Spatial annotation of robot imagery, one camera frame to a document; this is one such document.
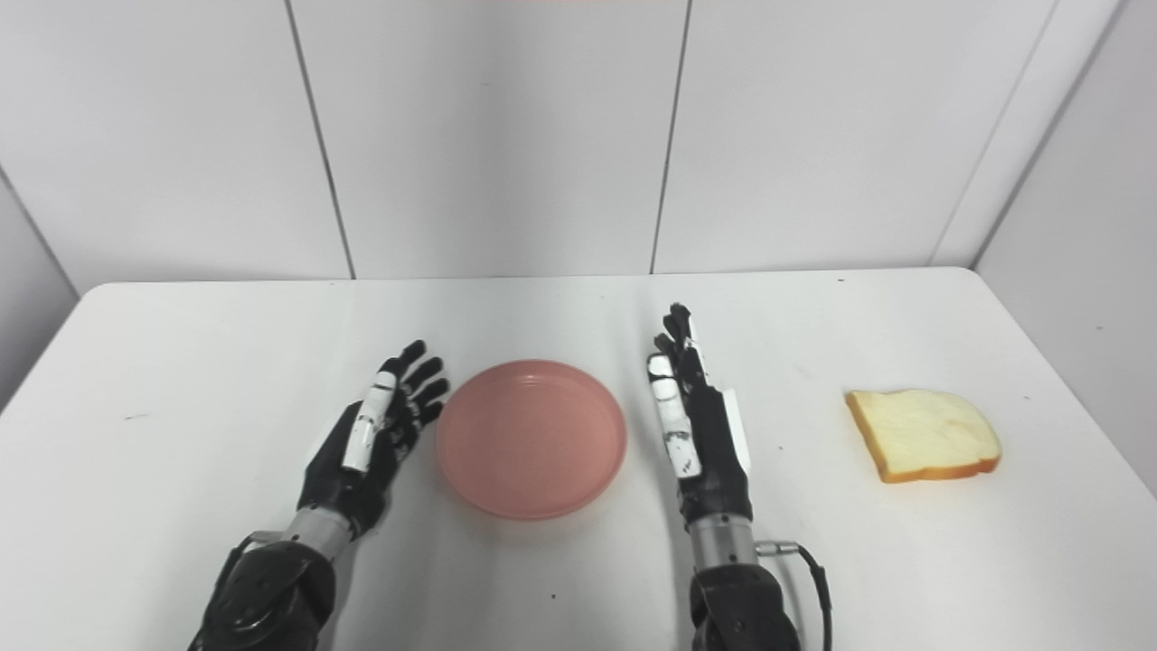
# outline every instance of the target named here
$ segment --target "robotic hand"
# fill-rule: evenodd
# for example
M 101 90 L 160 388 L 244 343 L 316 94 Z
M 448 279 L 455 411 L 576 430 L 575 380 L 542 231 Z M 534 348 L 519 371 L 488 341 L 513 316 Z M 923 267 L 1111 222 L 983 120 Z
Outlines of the robotic hand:
M 382 365 L 305 468 L 285 532 L 255 532 L 229 553 L 190 651 L 312 651 L 333 613 L 333 562 L 385 513 L 389 489 L 449 391 L 442 360 L 417 341 Z
M 713 387 L 703 370 L 691 311 L 675 303 L 663 317 L 666 334 L 647 375 L 663 424 L 663 441 L 679 482 L 679 511 L 691 534 L 695 576 L 691 585 L 694 651 L 798 651 L 783 612 L 779 583 L 759 556 L 801 554 L 824 611 L 831 649 L 831 601 L 824 569 L 796 543 L 759 543 L 747 497 L 746 439 L 734 392 Z

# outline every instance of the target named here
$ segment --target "black cable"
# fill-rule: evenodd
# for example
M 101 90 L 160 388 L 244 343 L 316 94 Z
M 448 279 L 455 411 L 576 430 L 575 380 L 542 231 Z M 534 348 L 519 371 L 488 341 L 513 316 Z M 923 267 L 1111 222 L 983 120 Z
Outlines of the black cable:
M 819 611 L 824 616 L 824 651 L 832 651 L 832 593 L 827 590 L 827 570 L 802 545 L 796 545 L 799 556 L 811 570 L 811 580 L 816 582 L 816 595 L 819 597 Z

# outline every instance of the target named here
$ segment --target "white finger segment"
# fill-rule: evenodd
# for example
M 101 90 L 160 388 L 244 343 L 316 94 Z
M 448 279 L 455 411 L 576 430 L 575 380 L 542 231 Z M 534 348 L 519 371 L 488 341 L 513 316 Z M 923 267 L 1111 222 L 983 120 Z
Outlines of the white finger segment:
M 663 426 L 663 445 L 666 457 L 680 480 L 698 478 L 703 472 L 691 437 L 691 419 L 683 409 L 683 397 L 665 355 L 654 355 L 647 361 L 647 372 L 651 377 L 651 393 L 658 407 L 658 419 Z
M 374 386 L 369 389 L 366 399 L 362 400 L 361 409 L 358 410 L 358 419 L 349 432 L 341 466 L 362 474 L 369 471 L 374 442 L 385 427 L 385 410 L 390 407 L 397 387 L 398 378 L 393 373 L 381 371 L 374 378 Z
M 747 450 L 747 432 L 743 429 L 743 416 L 739 415 L 739 397 L 735 390 L 723 392 L 723 409 L 727 410 L 727 426 L 731 430 L 731 445 L 735 457 L 744 473 L 751 475 L 751 452 Z

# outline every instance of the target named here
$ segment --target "panel seam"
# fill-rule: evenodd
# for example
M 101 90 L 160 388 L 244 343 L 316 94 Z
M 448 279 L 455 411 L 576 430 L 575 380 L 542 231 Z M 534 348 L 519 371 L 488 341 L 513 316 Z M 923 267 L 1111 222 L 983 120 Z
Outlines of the panel seam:
M 683 61 L 687 54 L 687 34 L 691 31 L 691 6 L 694 0 L 687 0 L 687 13 L 683 19 L 683 42 L 679 44 L 679 67 L 675 73 L 675 98 L 671 102 L 671 124 L 666 132 L 666 154 L 663 157 L 663 180 L 658 190 L 658 212 L 655 215 L 655 237 L 651 241 L 651 260 L 647 273 L 655 274 L 655 259 L 658 256 L 658 234 L 663 225 L 663 204 L 666 200 L 666 179 L 671 171 L 671 146 L 675 142 L 675 118 L 679 112 L 679 90 L 683 87 Z
M 338 223 L 338 235 L 341 237 L 341 250 L 346 256 L 346 268 L 349 271 L 349 279 L 356 280 L 358 273 L 354 271 L 354 258 L 349 252 L 349 237 L 346 235 L 346 222 L 341 216 L 341 205 L 338 201 L 338 187 L 333 182 L 333 168 L 330 164 L 330 154 L 325 148 L 325 136 L 322 134 L 322 120 L 317 116 L 317 102 L 314 99 L 314 86 L 309 81 L 309 69 L 305 67 L 305 54 L 301 46 L 301 35 L 297 32 L 297 17 L 293 12 L 290 0 L 285 0 L 286 15 L 289 17 L 289 31 L 293 35 L 293 46 L 297 53 L 297 67 L 301 68 L 301 81 L 305 87 L 305 99 L 309 102 L 309 114 L 314 120 L 314 134 L 317 136 L 317 148 L 322 154 L 322 165 L 325 169 L 325 182 L 330 187 L 330 201 L 333 205 L 333 216 Z
M 65 281 L 65 286 L 68 287 L 73 298 L 79 301 L 80 291 L 76 290 L 76 284 L 74 284 L 72 278 L 68 276 L 68 272 L 65 271 L 65 266 L 60 264 L 60 258 L 57 257 L 57 252 L 52 250 L 51 245 L 49 245 L 49 241 L 44 237 L 40 225 L 36 223 L 35 219 L 32 219 L 32 213 L 28 210 L 28 206 L 24 205 L 24 201 L 20 198 L 20 193 L 16 192 L 16 186 L 13 185 L 12 178 L 8 178 L 8 172 L 5 171 L 3 165 L 0 165 L 0 185 L 8 188 L 8 193 L 12 194 L 12 200 L 16 204 L 16 209 L 20 212 L 21 216 L 24 217 L 24 222 L 28 223 L 28 227 L 32 230 L 32 235 L 36 237 L 36 241 L 40 243 L 40 247 L 44 249 L 45 254 L 49 256 L 49 261 L 52 262 L 57 273 L 60 274 L 60 279 Z
M 941 246 L 944 245 L 944 238 L 948 236 L 948 231 L 952 228 L 952 222 L 956 221 L 957 212 L 959 212 L 960 206 L 964 204 L 964 198 L 968 194 L 968 188 L 972 187 L 972 182 L 977 178 L 977 172 L 980 170 L 980 165 L 985 162 L 985 156 L 988 155 L 988 149 L 993 145 L 993 140 L 996 138 L 996 132 L 1000 131 L 1001 124 L 1004 121 L 1004 116 L 1008 113 L 1009 106 L 1012 105 L 1012 99 L 1016 97 L 1017 91 L 1020 90 L 1020 82 L 1024 81 L 1025 73 L 1029 72 L 1029 67 L 1032 65 L 1032 59 L 1037 56 L 1037 49 L 1040 47 L 1040 42 L 1045 38 L 1045 32 L 1048 30 L 1048 25 L 1053 22 L 1053 15 L 1056 13 L 1056 7 L 1060 6 L 1061 0 L 1053 0 L 1053 5 L 1048 8 L 1048 13 L 1045 15 L 1045 20 L 1037 30 L 1037 38 L 1032 42 L 1032 47 L 1029 49 L 1029 56 L 1025 57 L 1024 62 L 1020 65 L 1020 72 L 1017 73 L 1016 80 L 1012 82 L 1012 88 L 1009 90 L 1007 97 L 1004 97 L 1004 104 L 1001 106 L 1000 112 L 996 114 L 996 121 L 993 123 L 992 130 L 988 132 L 988 136 L 985 139 L 983 146 L 980 148 L 980 155 L 977 156 L 975 162 L 972 164 L 972 169 L 968 170 L 968 177 L 964 180 L 964 187 L 960 188 L 960 193 L 956 198 L 956 204 L 952 205 L 952 210 L 948 215 L 948 220 L 944 222 L 944 227 L 941 228 L 939 236 L 936 237 L 936 243 L 933 245 L 933 250 L 928 253 L 928 260 L 924 266 L 931 266 L 933 260 L 936 259 L 937 253 L 939 253 Z

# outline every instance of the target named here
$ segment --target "pink plate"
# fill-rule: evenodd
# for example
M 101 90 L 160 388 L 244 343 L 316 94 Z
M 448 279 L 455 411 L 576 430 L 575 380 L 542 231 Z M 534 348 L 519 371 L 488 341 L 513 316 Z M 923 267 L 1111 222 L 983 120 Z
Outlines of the pink plate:
M 590 504 L 614 479 L 627 427 L 598 380 L 526 360 L 462 386 L 437 426 L 437 460 L 466 502 L 502 518 L 541 520 Z

